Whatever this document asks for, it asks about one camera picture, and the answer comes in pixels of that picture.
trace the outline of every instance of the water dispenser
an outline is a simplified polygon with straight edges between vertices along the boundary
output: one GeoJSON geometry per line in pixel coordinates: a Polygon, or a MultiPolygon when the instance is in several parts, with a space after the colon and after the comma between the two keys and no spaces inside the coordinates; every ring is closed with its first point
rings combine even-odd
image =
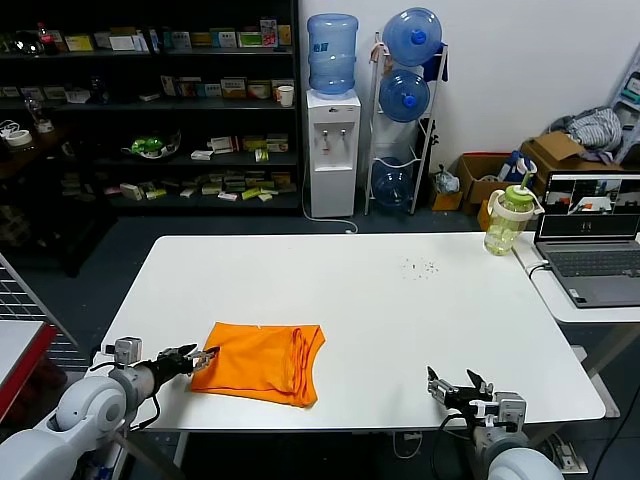
{"type": "Polygon", "coordinates": [[[353,90],[342,95],[308,90],[307,114],[311,216],[353,215],[360,101],[353,90]]]}

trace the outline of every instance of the plastic pitcher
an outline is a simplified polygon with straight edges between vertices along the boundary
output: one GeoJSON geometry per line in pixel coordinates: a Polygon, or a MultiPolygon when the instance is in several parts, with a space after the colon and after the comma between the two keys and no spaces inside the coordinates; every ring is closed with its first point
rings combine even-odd
{"type": "Polygon", "coordinates": [[[417,120],[429,105],[429,87],[421,76],[408,70],[393,70],[380,81],[380,106],[394,122],[417,120]]]}
{"type": "Polygon", "coordinates": [[[387,22],[382,41],[389,47],[396,62],[416,67],[425,63],[440,49],[442,27],[431,10],[410,8],[387,22]]]}
{"type": "Polygon", "coordinates": [[[342,13],[314,15],[307,30],[311,88],[329,95],[353,88],[358,19],[342,13]]]}
{"type": "Polygon", "coordinates": [[[484,246],[494,255],[508,254],[531,217],[544,212],[533,192],[524,186],[530,176],[531,173],[525,175],[522,185],[512,185],[506,191],[496,190],[489,197],[491,217],[484,246]]]}

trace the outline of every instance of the laptop keyboard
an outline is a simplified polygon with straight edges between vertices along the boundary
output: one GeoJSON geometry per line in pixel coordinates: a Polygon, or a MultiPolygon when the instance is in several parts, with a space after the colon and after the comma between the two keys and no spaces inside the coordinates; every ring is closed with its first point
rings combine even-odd
{"type": "Polygon", "coordinates": [[[640,277],[640,250],[612,252],[547,252],[564,277],[640,277]]]}

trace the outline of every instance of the cable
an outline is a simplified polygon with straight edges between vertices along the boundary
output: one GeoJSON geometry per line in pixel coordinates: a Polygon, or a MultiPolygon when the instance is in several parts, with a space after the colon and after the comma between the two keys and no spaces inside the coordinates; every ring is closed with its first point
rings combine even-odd
{"type": "Polygon", "coordinates": [[[400,455],[398,453],[398,450],[396,449],[396,432],[393,432],[393,453],[400,460],[410,460],[410,459],[412,459],[413,457],[415,457],[418,454],[418,452],[420,451],[420,447],[421,446],[422,446],[422,433],[420,433],[420,439],[418,440],[418,446],[413,451],[413,453],[411,455],[406,455],[406,456],[400,455]]]}
{"type": "Polygon", "coordinates": [[[443,430],[444,433],[451,435],[452,437],[459,438],[460,440],[471,441],[469,437],[465,437],[464,435],[460,435],[458,433],[452,432],[451,430],[443,430]]]}
{"type": "Polygon", "coordinates": [[[633,398],[631,399],[631,403],[629,404],[629,410],[627,411],[627,414],[624,416],[624,419],[622,420],[622,423],[618,427],[618,430],[616,430],[616,433],[613,434],[613,437],[611,437],[611,440],[607,442],[604,449],[602,450],[602,453],[598,458],[598,462],[596,463],[596,468],[593,469],[593,476],[591,477],[591,480],[596,480],[596,476],[598,475],[598,470],[600,469],[602,460],[604,459],[605,455],[609,451],[609,448],[611,448],[611,445],[613,445],[613,442],[615,442],[616,438],[618,438],[618,435],[620,435],[620,432],[622,431],[625,424],[627,423],[627,420],[629,420],[629,417],[631,416],[631,412],[633,411],[633,406],[636,404],[636,400],[638,399],[639,394],[640,394],[640,384],[638,384],[638,388],[636,388],[636,393],[633,394],[633,398]]]}
{"type": "Polygon", "coordinates": [[[531,280],[531,275],[533,275],[533,272],[535,272],[536,270],[539,270],[539,269],[541,269],[541,268],[542,268],[543,270],[550,270],[550,269],[551,269],[551,267],[549,267],[549,265],[548,265],[548,264],[546,264],[546,263],[543,263],[543,264],[541,264],[541,265],[536,265],[536,266],[535,266],[535,267],[533,267],[531,270],[529,270],[529,275],[528,275],[529,280],[531,280]]]}
{"type": "Polygon", "coordinates": [[[304,208],[304,187],[307,184],[307,162],[304,163],[304,176],[302,177],[302,213],[305,218],[312,222],[318,223],[344,223],[353,227],[353,230],[345,230],[344,233],[358,233],[358,225],[349,220],[339,220],[337,218],[313,218],[307,214],[307,210],[304,208]]]}
{"type": "Polygon", "coordinates": [[[433,446],[431,447],[430,463],[431,463],[431,473],[433,474],[433,478],[435,480],[441,480],[440,475],[438,474],[438,470],[436,469],[436,448],[438,447],[438,440],[440,440],[440,435],[444,431],[444,427],[447,426],[447,423],[449,423],[451,420],[455,418],[464,418],[464,415],[462,415],[461,413],[453,413],[451,415],[447,415],[447,418],[445,418],[440,424],[440,426],[438,427],[438,431],[436,432],[436,437],[433,439],[433,446]]]}
{"type": "Polygon", "coordinates": [[[151,397],[151,399],[153,400],[153,404],[156,406],[156,414],[153,417],[140,422],[138,425],[131,427],[131,429],[129,430],[130,432],[137,432],[139,430],[142,430],[143,428],[147,428],[160,417],[160,404],[158,403],[158,398],[154,395],[153,397],[151,397]]]}
{"type": "Polygon", "coordinates": [[[108,367],[108,366],[112,366],[112,367],[116,367],[116,368],[122,368],[122,365],[120,365],[119,363],[116,363],[116,362],[104,362],[104,363],[99,363],[98,365],[94,365],[93,367],[89,368],[89,371],[90,372],[94,372],[99,368],[108,367]]]}

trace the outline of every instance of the table leg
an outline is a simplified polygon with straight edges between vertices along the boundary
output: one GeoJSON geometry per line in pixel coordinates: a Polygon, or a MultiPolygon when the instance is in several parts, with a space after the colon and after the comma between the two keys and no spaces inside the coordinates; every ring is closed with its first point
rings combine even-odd
{"type": "Polygon", "coordinates": [[[129,434],[125,438],[117,432],[114,440],[128,453],[148,467],[156,470],[166,480],[186,480],[180,470],[158,447],[141,434],[129,434]]]}
{"type": "Polygon", "coordinates": [[[582,361],[589,378],[598,374],[640,335],[640,325],[618,325],[582,361]]]}

